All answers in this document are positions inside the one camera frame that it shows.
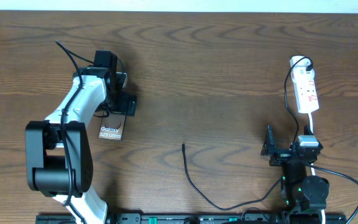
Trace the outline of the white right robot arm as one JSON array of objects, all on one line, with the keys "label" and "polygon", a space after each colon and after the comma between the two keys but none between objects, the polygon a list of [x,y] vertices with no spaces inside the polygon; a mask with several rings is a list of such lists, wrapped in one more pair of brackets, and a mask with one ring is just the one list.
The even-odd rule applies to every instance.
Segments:
[{"label": "white right robot arm", "polygon": [[296,216],[318,216],[326,208],[328,180],[308,175],[306,171],[309,165],[317,161],[322,149],[322,144],[308,126],[288,149],[277,147],[272,128],[267,127],[260,154],[270,157],[270,166],[282,168],[282,197],[288,202],[288,210],[283,212],[283,218],[287,222]]}]

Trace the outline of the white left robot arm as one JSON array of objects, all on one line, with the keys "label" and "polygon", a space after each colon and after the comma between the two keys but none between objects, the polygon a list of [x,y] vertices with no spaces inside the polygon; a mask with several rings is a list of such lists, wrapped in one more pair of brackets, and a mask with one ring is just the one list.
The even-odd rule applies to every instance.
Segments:
[{"label": "white left robot arm", "polygon": [[27,183],[60,202],[74,223],[106,223],[108,204],[94,187],[87,127],[92,118],[134,116],[136,97],[124,92],[127,73],[104,65],[79,68],[58,108],[25,127]]}]

